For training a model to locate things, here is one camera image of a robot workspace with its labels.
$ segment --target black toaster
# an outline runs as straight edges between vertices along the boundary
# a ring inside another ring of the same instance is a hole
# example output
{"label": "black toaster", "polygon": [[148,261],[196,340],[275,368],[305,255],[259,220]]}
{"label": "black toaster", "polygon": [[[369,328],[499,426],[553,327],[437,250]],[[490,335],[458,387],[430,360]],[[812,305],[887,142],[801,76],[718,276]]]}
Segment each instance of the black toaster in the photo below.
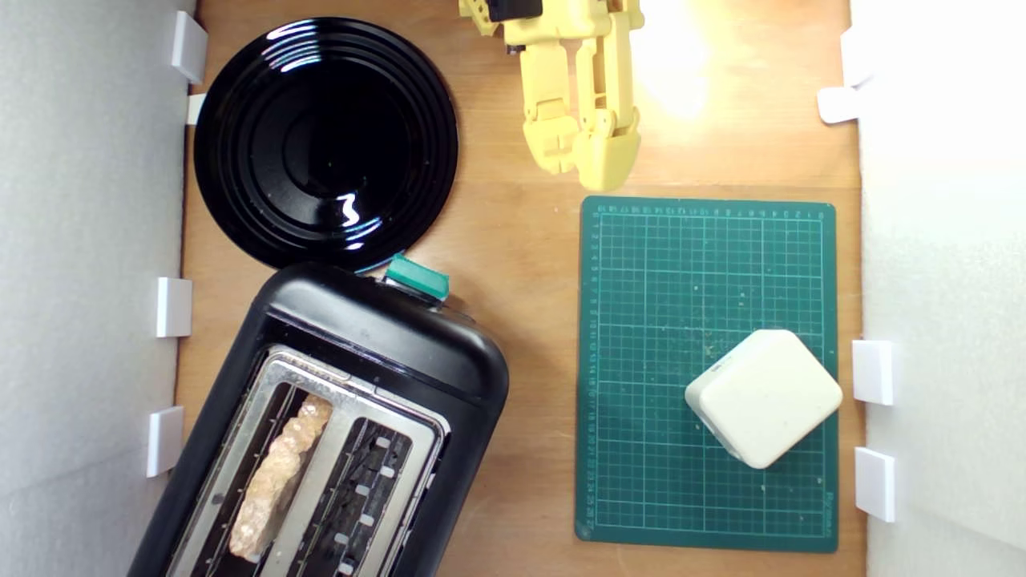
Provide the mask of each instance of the black toaster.
{"label": "black toaster", "polygon": [[[421,287],[318,264],[279,271],[246,316],[129,577],[433,575],[507,385],[496,345]],[[277,503],[262,550],[233,554],[247,487],[310,395],[330,412],[284,488],[293,495]]]}

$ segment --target white plastic clip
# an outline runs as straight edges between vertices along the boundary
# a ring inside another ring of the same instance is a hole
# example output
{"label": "white plastic clip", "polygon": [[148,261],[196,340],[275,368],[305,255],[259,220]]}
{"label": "white plastic clip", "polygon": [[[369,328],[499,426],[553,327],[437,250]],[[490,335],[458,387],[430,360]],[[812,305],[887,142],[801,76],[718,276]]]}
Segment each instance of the white plastic clip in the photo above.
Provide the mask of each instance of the white plastic clip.
{"label": "white plastic clip", "polygon": [[170,469],[182,455],[185,410],[171,407],[150,414],[150,444],[146,458],[146,476],[157,476]]}
{"label": "white plastic clip", "polygon": [[817,94],[820,118],[827,124],[837,124],[859,117],[859,91],[849,86],[820,88]]}
{"label": "white plastic clip", "polygon": [[855,449],[855,506],[885,523],[895,522],[895,458]]}
{"label": "white plastic clip", "polygon": [[817,95],[820,118],[827,124],[855,120],[862,112],[859,86],[872,78],[876,71],[877,50],[870,34],[852,27],[840,35],[841,73],[843,86],[821,88]]}
{"label": "white plastic clip", "polygon": [[852,88],[876,72],[876,43],[862,28],[853,26],[840,35],[840,66],[844,85]]}
{"label": "white plastic clip", "polygon": [[157,279],[157,337],[192,335],[192,280]]}
{"label": "white plastic clip", "polygon": [[174,18],[174,45],[171,66],[193,84],[203,82],[206,68],[206,31],[189,15],[179,10]]}
{"label": "white plastic clip", "polygon": [[855,398],[887,407],[895,403],[893,356],[886,341],[852,342]]}
{"label": "white plastic clip", "polygon": [[189,94],[189,112],[186,114],[186,125],[195,126],[199,122],[199,111],[203,108],[203,101],[206,100],[206,92],[202,94]]}

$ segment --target green cutting mat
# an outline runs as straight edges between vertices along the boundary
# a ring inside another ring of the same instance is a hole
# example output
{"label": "green cutting mat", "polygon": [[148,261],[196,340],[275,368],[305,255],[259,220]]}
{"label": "green cutting mat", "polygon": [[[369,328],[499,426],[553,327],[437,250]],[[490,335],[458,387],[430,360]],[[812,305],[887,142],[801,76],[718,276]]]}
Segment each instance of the green cutting mat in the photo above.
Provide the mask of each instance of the green cutting mat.
{"label": "green cutting mat", "polygon": [[582,206],[581,539],[831,552],[837,416],[771,468],[731,457],[687,383],[756,329],[837,376],[829,204],[592,196]]}

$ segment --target wooden table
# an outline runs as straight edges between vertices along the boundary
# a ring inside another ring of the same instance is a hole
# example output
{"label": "wooden table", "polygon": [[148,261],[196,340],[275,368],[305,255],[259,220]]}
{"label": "wooden table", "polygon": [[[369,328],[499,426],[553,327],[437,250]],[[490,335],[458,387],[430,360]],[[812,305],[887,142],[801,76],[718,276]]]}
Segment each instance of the wooden table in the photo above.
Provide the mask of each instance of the wooden table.
{"label": "wooden table", "polygon": [[[457,184],[410,255],[451,275],[453,293],[505,352],[512,382],[440,575],[862,577],[866,522],[853,504],[851,457],[863,443],[864,420],[851,399],[843,345],[861,331],[858,143],[854,126],[824,126],[816,111],[817,89],[840,82],[847,3],[648,0],[642,9],[647,25],[632,38],[643,141],[618,194],[837,207],[840,374],[849,394],[840,411],[836,554],[583,543],[574,536],[578,229],[586,192],[576,175],[552,177],[535,165],[520,131],[517,60],[459,18],[455,0],[200,0],[198,20],[210,34],[207,81],[269,29],[350,15],[409,38],[451,87],[462,141]],[[195,282],[195,318],[182,343],[177,402],[191,427],[271,271],[216,228],[191,166],[187,187],[183,269]]]}

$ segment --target white square object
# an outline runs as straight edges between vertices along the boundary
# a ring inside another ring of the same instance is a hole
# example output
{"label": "white square object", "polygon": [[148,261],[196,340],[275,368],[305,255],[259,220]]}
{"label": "white square object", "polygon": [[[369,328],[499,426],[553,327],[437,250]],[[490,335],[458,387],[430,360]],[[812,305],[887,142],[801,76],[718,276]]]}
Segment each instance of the white square object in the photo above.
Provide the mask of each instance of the white square object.
{"label": "white square object", "polygon": [[879,38],[853,26],[840,35],[840,63],[845,86],[858,86],[873,76]]}
{"label": "white square object", "polygon": [[855,506],[895,522],[895,458],[865,447],[855,449]]}
{"label": "white square object", "polygon": [[732,455],[764,469],[832,415],[840,387],[790,331],[756,331],[684,399]]}
{"label": "white square object", "polygon": [[892,406],[894,359],[887,341],[853,341],[852,375],[855,398],[876,405]]}
{"label": "white square object", "polygon": [[170,469],[182,455],[182,431],[185,410],[171,407],[150,414],[150,445],[146,459],[146,476],[157,476]]}
{"label": "white square object", "polygon": [[189,15],[179,10],[174,18],[174,45],[171,66],[193,84],[203,82],[206,68],[206,31]]}
{"label": "white square object", "polygon": [[199,122],[199,111],[203,108],[203,102],[206,100],[206,92],[202,94],[190,94],[189,95],[189,108],[186,112],[186,126],[195,126]]}
{"label": "white square object", "polygon": [[816,94],[820,118],[827,124],[837,124],[859,117],[859,92],[849,86],[820,88]]}
{"label": "white square object", "polygon": [[192,335],[192,280],[157,279],[157,337]]}

